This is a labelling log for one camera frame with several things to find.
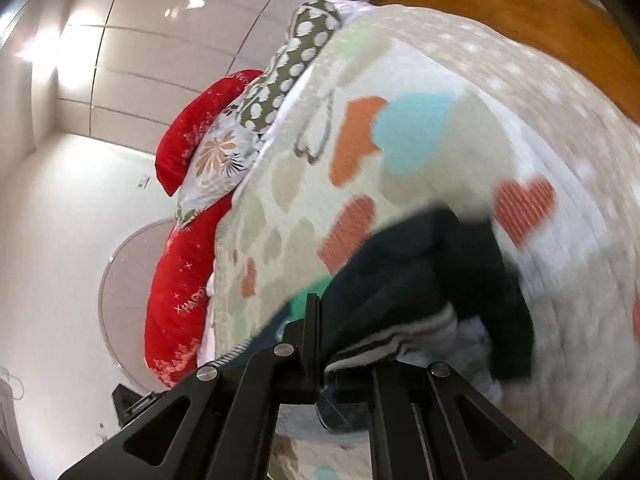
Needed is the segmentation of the navy striped children's pants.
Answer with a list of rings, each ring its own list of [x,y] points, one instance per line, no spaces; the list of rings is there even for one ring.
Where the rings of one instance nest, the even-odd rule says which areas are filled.
[[[467,320],[484,326],[492,379],[532,374],[533,321],[518,271],[504,261],[488,219],[465,221],[431,208],[376,232],[333,278],[288,297],[259,333],[221,358],[221,367],[232,370],[281,342],[285,326],[304,316],[310,294],[320,300],[326,400],[354,400],[357,380],[375,363],[442,358]]]

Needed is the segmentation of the round grey headboard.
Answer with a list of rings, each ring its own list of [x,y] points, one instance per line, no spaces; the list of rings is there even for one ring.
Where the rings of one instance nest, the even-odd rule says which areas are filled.
[[[145,363],[144,326],[155,268],[174,222],[148,224],[129,235],[104,270],[98,299],[105,347],[122,374],[140,391],[166,387]]]

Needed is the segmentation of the long red pillow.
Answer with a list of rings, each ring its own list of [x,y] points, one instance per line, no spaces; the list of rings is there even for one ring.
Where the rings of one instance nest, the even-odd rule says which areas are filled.
[[[208,305],[206,284],[214,270],[215,232],[231,202],[227,194],[187,226],[174,226],[158,260],[146,304],[143,356],[166,387],[196,369]]]

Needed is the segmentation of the floral grey pillow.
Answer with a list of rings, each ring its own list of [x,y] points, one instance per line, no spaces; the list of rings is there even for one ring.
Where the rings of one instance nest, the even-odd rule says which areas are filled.
[[[176,220],[180,229],[232,192],[264,145],[258,134],[239,125],[238,108],[235,102],[225,107],[195,150],[178,189]]]

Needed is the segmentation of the red pillow behind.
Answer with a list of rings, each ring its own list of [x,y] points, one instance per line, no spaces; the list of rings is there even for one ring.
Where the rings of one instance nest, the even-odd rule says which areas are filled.
[[[238,70],[214,82],[172,121],[155,152],[157,181],[168,196],[177,192],[192,156],[222,110],[240,96],[261,70]]]

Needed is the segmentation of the patchwork heart quilt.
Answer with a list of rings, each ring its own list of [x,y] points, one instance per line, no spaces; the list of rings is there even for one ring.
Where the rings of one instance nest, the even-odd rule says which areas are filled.
[[[480,23],[382,6],[339,30],[291,93],[216,233],[209,358],[322,292],[419,210],[487,220],[520,277],[533,375],[497,382],[494,338],[443,314],[446,359],[577,479],[639,416],[639,129],[562,62]]]

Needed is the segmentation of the white glossy wardrobe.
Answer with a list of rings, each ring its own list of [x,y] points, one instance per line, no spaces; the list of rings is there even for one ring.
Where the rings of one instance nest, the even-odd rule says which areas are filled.
[[[223,76],[262,70],[306,0],[72,0],[55,127],[152,153]]]

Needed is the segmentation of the olive polka dot bolster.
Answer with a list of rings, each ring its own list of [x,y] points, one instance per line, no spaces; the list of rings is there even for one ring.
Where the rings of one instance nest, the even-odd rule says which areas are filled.
[[[288,24],[284,43],[243,94],[236,115],[238,124],[258,136],[264,134],[276,120],[288,92],[341,26],[332,2],[302,3]]]

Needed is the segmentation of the wooden door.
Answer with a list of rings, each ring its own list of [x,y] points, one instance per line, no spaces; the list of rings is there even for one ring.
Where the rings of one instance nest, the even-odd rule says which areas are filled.
[[[483,23],[554,56],[639,120],[639,60],[614,18],[588,0],[371,0],[423,6]]]

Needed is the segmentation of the wall power socket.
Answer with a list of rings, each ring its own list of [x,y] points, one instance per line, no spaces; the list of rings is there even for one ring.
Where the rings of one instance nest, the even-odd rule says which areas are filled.
[[[145,188],[148,187],[149,182],[150,182],[150,177],[145,174],[140,178],[137,184],[137,188],[140,188],[140,190],[144,190]]]

